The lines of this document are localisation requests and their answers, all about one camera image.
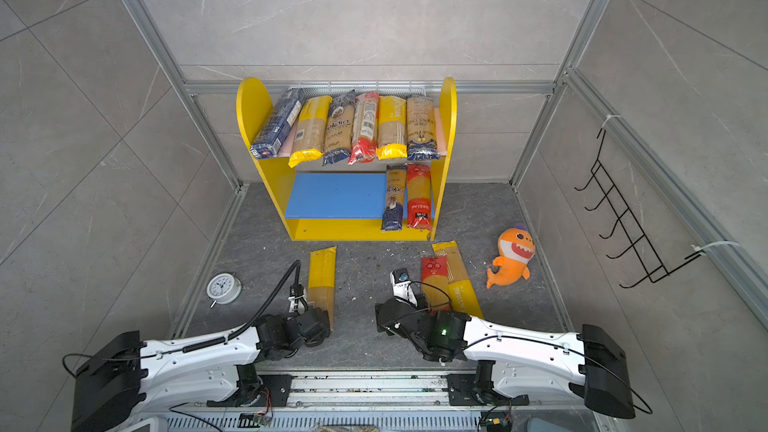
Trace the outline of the yellow clear spaghetti bag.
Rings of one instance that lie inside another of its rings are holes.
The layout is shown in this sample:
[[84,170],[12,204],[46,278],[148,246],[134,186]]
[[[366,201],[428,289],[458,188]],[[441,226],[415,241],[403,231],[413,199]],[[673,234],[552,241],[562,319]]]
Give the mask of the yellow clear spaghetti bag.
[[448,293],[451,297],[451,308],[454,311],[483,319],[482,309],[457,242],[434,243],[432,249],[437,257],[445,257],[447,261]]

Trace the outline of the red yellow spaghetti bag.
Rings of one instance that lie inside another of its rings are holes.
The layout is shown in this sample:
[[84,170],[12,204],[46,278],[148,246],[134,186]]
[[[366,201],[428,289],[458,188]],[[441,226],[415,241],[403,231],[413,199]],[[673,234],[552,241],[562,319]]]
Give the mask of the red yellow spaghetti bag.
[[451,309],[448,265],[444,256],[421,259],[420,282],[432,313]]

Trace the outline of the blue gold spaghetti bag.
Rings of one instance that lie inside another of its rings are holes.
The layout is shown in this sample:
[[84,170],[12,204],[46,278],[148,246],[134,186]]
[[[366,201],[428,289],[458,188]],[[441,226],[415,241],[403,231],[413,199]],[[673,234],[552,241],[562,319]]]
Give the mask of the blue gold spaghetti bag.
[[384,232],[402,229],[407,166],[391,165],[386,171],[385,209],[381,230]]

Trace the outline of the dark blue spaghetti box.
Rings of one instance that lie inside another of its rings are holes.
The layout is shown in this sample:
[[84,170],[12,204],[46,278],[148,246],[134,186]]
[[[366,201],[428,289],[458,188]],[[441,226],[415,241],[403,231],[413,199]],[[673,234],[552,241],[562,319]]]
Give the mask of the dark blue spaghetti box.
[[250,152],[255,159],[268,159],[278,155],[304,103],[305,93],[302,88],[291,88],[282,94],[250,146]]

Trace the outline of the blue bottom spaghetti bag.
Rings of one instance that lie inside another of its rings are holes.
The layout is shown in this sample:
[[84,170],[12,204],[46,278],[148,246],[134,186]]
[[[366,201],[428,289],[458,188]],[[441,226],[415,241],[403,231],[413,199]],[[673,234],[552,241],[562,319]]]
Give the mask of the blue bottom spaghetti bag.
[[434,101],[426,96],[413,95],[406,100],[406,110],[408,159],[411,161],[439,159]]

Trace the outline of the yellow top spaghetti bag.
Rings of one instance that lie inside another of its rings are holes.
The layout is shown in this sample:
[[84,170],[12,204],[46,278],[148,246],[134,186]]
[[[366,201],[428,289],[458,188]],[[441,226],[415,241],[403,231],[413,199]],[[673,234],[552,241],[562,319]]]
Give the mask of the yellow top spaghetti bag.
[[323,156],[331,102],[332,98],[325,95],[311,98],[303,106],[298,117],[296,134],[288,160],[288,165],[291,168]]
[[329,327],[334,325],[335,275],[337,247],[310,254],[307,300],[328,313]]

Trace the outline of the red spaghetti bag white label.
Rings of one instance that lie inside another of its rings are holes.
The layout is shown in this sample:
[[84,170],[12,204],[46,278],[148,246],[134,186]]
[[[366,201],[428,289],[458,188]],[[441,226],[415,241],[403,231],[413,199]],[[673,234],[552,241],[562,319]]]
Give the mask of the red spaghetti bag white label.
[[349,165],[372,162],[376,158],[379,98],[378,92],[367,92],[355,99]]

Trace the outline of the blue label spaghetti bag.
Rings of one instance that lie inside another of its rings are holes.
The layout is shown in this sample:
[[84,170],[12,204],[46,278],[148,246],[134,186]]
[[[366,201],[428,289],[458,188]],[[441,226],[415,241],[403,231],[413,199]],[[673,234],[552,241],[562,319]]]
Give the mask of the blue label spaghetti bag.
[[356,93],[350,90],[332,99],[326,124],[323,165],[347,160],[352,150]]

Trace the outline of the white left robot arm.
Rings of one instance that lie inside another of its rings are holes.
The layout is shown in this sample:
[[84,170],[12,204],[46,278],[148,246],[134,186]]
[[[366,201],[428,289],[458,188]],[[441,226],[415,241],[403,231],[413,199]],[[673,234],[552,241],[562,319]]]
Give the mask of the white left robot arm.
[[175,340],[129,331],[93,355],[79,354],[81,366],[67,371],[75,381],[72,430],[107,431],[132,416],[194,403],[270,406],[277,388],[259,376],[257,363],[290,358],[331,334],[328,312],[304,297],[300,268],[294,261],[278,282],[291,292],[284,314],[267,313],[265,301],[234,329]]

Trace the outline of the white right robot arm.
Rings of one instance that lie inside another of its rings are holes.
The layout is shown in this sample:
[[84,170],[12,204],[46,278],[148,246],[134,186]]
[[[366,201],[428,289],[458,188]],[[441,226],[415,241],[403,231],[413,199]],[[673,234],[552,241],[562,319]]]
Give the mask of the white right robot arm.
[[461,312],[429,312],[400,298],[377,304],[375,316],[379,331],[409,340],[427,361],[475,362],[473,394],[482,404],[579,398],[588,409],[618,419],[652,412],[630,385],[625,351],[598,326],[539,332]]

